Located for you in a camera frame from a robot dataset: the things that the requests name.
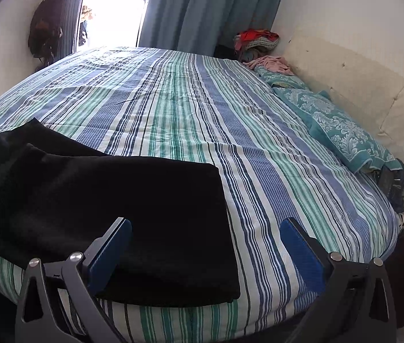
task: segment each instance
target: pillow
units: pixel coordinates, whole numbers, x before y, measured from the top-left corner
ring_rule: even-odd
[[[289,76],[283,75],[282,73],[271,72],[265,69],[264,66],[256,66],[254,71],[272,88],[276,86],[279,88],[310,90],[297,76]]]
[[[275,94],[299,116],[311,137],[334,152],[353,173],[361,168],[400,170],[394,156],[351,117],[337,108],[326,92],[273,88]]]

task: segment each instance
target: cream tufted headboard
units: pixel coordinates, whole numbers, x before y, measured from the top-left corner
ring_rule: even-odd
[[[297,33],[284,57],[313,91],[357,120],[404,162],[404,78],[354,51]]]

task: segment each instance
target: pink cloth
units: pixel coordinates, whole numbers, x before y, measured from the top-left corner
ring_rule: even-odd
[[[289,76],[294,76],[293,72],[287,65],[287,61],[283,57],[271,57],[266,55],[265,57],[254,59],[248,63],[244,63],[249,69],[254,69],[256,66],[264,66],[265,69],[271,72],[282,73]]]

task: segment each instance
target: striped bedsheet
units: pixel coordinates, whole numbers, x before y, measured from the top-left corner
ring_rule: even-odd
[[[306,290],[280,241],[279,224],[287,217],[298,219],[326,250],[349,260],[385,257],[395,244],[397,219],[373,181],[349,172],[266,83],[238,62],[151,48],[75,54],[0,98],[0,131],[33,117],[108,154],[219,168],[240,298],[198,308],[101,300],[129,342],[225,340],[308,308],[315,295]],[[16,303],[23,270],[6,257],[0,254],[0,292]],[[80,331],[66,293],[61,295]]]

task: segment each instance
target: silver bolt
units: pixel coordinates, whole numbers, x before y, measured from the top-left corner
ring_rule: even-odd
[[[380,258],[374,258],[373,263],[375,263],[375,265],[377,265],[379,267],[381,267],[383,265],[383,261]]]
[[[332,252],[331,253],[331,259],[333,261],[340,262],[343,259],[343,256],[342,256],[342,254],[340,254],[338,252]]]
[[[80,252],[74,252],[72,255],[70,255],[70,260],[72,262],[77,262],[79,261],[81,258],[83,258],[82,253]]]
[[[38,258],[34,258],[34,259],[30,260],[29,266],[30,267],[36,267],[38,265],[38,263],[40,263],[40,260]]]

